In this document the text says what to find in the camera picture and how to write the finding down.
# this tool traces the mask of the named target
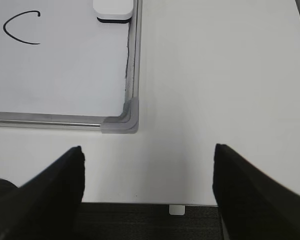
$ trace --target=whiteboard tray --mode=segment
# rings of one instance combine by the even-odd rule
[[[0,127],[135,133],[142,0],[100,23],[91,0],[0,0]]]

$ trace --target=white table surface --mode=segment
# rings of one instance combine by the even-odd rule
[[[86,202],[214,205],[216,143],[300,194],[294,0],[144,0],[139,132],[0,128],[0,177],[81,145]]]

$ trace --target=white plastic tab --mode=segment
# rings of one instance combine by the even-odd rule
[[[184,205],[169,205],[169,214],[183,216],[186,214],[186,206]]]
[[[133,15],[134,0],[93,0],[93,8],[99,19],[124,21]]]

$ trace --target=whiteboard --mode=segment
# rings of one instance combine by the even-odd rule
[[[119,116],[128,35],[92,0],[0,0],[0,112]]]

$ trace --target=black object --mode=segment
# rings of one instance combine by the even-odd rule
[[[300,196],[227,145],[215,149],[213,191],[231,240],[300,240]]]
[[[70,149],[20,188],[1,180],[0,240],[72,239],[85,189],[85,157]]]
[[[101,19],[97,17],[98,21],[103,23],[103,24],[127,24],[130,23],[131,18],[127,20],[111,20],[111,19]]]
[[[168,205],[82,203],[75,231],[91,240],[222,240],[219,209],[186,206],[185,215]]]

